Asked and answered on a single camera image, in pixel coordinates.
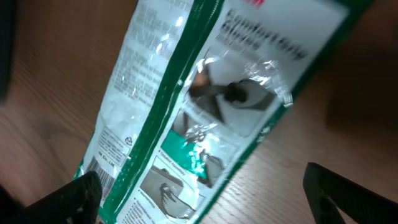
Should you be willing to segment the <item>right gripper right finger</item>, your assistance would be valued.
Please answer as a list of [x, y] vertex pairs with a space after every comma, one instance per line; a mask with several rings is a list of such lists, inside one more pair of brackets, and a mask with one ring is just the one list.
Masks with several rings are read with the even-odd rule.
[[340, 211], [356, 223], [397, 223], [397, 203], [314, 162], [309, 162], [303, 188], [317, 224], [345, 224]]

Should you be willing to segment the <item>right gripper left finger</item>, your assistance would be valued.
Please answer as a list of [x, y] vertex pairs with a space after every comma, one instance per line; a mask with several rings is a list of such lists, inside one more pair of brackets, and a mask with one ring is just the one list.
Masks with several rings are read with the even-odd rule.
[[1, 223], [94, 224], [103, 189], [99, 175], [90, 171], [28, 207], [1, 192]]

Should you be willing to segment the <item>green 3M gloves package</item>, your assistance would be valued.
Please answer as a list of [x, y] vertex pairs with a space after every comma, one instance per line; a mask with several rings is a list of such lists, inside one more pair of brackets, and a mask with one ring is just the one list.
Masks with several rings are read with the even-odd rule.
[[198, 223], [369, 5], [138, 0], [77, 171], [98, 223]]

